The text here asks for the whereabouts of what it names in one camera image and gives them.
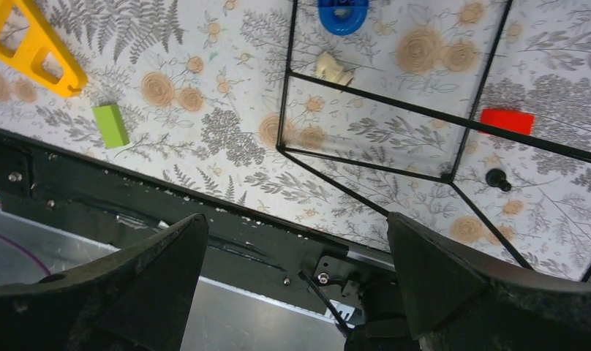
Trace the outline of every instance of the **red block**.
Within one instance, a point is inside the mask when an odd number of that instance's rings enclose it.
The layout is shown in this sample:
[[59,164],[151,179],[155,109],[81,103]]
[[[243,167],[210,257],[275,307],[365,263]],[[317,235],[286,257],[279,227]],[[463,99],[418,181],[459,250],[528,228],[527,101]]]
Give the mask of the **red block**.
[[523,135],[530,135],[532,125],[535,123],[535,117],[520,111],[486,108],[481,115],[481,123]]

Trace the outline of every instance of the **cream colored figurine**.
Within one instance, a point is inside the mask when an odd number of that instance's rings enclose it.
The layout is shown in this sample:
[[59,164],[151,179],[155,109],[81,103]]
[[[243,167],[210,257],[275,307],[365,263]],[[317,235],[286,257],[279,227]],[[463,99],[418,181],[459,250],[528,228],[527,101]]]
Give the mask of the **cream colored figurine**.
[[315,74],[318,78],[331,83],[346,86],[353,79],[353,73],[344,72],[343,66],[338,64],[328,51],[317,57],[317,69]]

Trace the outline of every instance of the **black metal rail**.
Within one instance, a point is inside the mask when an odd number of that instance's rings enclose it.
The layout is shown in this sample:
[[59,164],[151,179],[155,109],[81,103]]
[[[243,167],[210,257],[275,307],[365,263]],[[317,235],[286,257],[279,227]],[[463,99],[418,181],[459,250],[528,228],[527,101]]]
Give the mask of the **black metal rail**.
[[[330,83],[325,80],[321,80],[318,78],[310,77],[308,75],[303,75],[301,73],[297,73],[291,70],[291,61],[292,61],[292,54],[293,54],[293,39],[296,32],[296,21],[298,18],[298,0],[293,1],[293,8],[291,13],[291,24],[289,29],[289,43],[287,45],[287,61],[285,65],[285,76],[283,79],[283,91],[282,91],[282,100],[280,106],[280,116],[279,116],[279,130],[276,139],[276,149],[280,152],[283,156],[287,157],[292,162],[296,163],[297,165],[301,166],[305,170],[315,174],[317,177],[323,179],[324,181],[328,182],[330,185],[336,187],[337,189],[343,191],[344,193],[348,194],[351,197],[354,197],[364,205],[369,206],[371,209],[375,210],[376,212],[382,214],[383,216],[387,216],[390,211],[382,207],[381,205],[376,204],[375,202],[367,199],[366,197],[354,192],[353,190],[347,188],[345,185],[339,183],[338,181],[328,177],[327,175],[321,173],[319,170],[316,170],[314,167],[307,165],[306,163],[302,162],[301,160],[297,159],[293,156],[293,154],[301,154],[305,156],[312,156],[318,159],[327,159],[333,162],[341,162],[344,164],[355,165],[359,167],[367,167],[375,170],[381,170],[384,172],[399,174],[401,176],[408,176],[413,178],[425,179],[427,181],[434,181],[442,184],[447,184],[453,188],[457,194],[463,199],[463,201],[468,204],[468,206],[475,212],[483,223],[491,230],[491,232],[496,236],[496,238],[502,243],[502,245],[507,249],[507,251],[511,254],[511,256],[517,261],[520,266],[533,269],[532,266],[522,257],[519,251],[511,244],[503,235],[502,233],[492,224],[492,222],[487,219],[485,214],[480,211],[476,204],[453,182],[455,179],[455,175],[457,170],[459,169],[459,163],[461,162],[462,154],[464,152],[468,135],[471,130],[476,130],[479,132],[485,132],[490,135],[495,135],[498,137],[503,137],[508,140],[515,141],[517,143],[522,143],[528,146],[532,146],[534,148],[540,148],[545,151],[552,152],[554,154],[559,154],[562,156],[570,157],[573,159],[577,159],[583,162],[587,162],[591,164],[591,152],[581,150],[578,148],[572,148],[570,146],[566,146],[559,143],[553,143],[548,140],[542,140],[537,137],[532,137],[528,135],[522,135],[515,132],[510,132],[506,129],[501,129],[497,127],[490,126],[488,124],[482,124],[479,121],[475,120],[476,113],[478,111],[478,102],[480,101],[481,95],[483,93],[483,88],[486,84],[487,76],[489,74],[489,69],[492,66],[494,60],[494,54],[496,52],[498,43],[500,42],[500,38],[502,37],[502,33],[507,21],[507,17],[509,12],[511,11],[511,6],[513,4],[512,0],[508,0],[504,6],[504,10],[502,16],[500,18],[500,23],[498,24],[496,34],[494,36],[494,41],[492,43],[492,48],[489,52],[488,58],[486,60],[485,67],[483,69],[483,73],[481,75],[481,79],[478,83],[478,89],[476,91],[472,107],[470,109],[470,114],[468,118],[463,118],[460,116],[454,116],[449,113],[444,113],[440,111],[436,111],[427,107],[422,107],[414,104],[410,104],[409,102],[403,102],[397,99],[392,99],[389,97],[384,97],[382,95],[374,94],[369,91],[363,91],[356,88],[351,88],[348,86],[341,86],[339,84]],[[366,99],[371,99],[376,102],[381,102],[383,104],[387,104],[394,107],[399,107],[404,110],[409,110],[415,113],[419,113],[424,116],[440,119],[441,121],[446,121],[451,124],[459,125],[465,128],[465,131],[462,135],[462,139],[459,143],[459,148],[453,161],[453,167],[449,173],[440,174],[439,177],[434,177],[426,174],[408,172],[406,170],[397,170],[391,167],[385,167],[382,165],[376,165],[368,162],[361,162],[356,161],[353,159],[345,159],[343,157],[338,156],[331,156],[327,154],[321,154],[313,151],[308,150],[301,150],[297,148],[287,147],[285,142],[282,139],[283,135],[283,127],[285,125],[285,111],[287,108],[287,98],[289,95],[289,82],[291,78],[305,80],[310,83],[318,84],[321,86],[325,86],[327,88],[333,88],[339,91],[344,91],[349,94],[353,94],[356,96],[360,96]],[[584,273],[582,278],[583,282],[591,282],[591,264],[589,268]]]

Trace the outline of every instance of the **table surface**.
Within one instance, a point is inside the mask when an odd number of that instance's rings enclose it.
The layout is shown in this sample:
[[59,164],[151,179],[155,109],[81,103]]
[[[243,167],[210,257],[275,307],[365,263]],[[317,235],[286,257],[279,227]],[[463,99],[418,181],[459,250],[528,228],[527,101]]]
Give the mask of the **table surface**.
[[[292,3],[36,0],[89,77],[62,99],[0,63],[0,128],[378,249],[385,218],[276,152]],[[347,37],[298,8],[292,68],[332,53],[351,85],[468,117],[504,1],[370,1]],[[591,1],[514,1],[478,109],[535,116],[532,134],[591,151]],[[0,40],[16,48],[14,11]],[[56,63],[45,62],[56,72]],[[130,144],[106,149],[91,107],[116,103]],[[289,146],[438,176],[463,128],[304,80],[288,86]],[[301,157],[358,193],[463,244],[511,256],[449,187]],[[485,173],[506,171],[510,192]],[[457,184],[540,272],[591,261],[591,165],[471,132]]]

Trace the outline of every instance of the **green block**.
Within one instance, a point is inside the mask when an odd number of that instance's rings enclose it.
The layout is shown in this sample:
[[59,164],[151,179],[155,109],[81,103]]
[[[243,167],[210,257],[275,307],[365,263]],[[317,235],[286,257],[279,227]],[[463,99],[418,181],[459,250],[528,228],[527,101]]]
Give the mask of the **green block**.
[[119,106],[111,104],[93,107],[93,115],[106,148],[118,148],[129,143]]

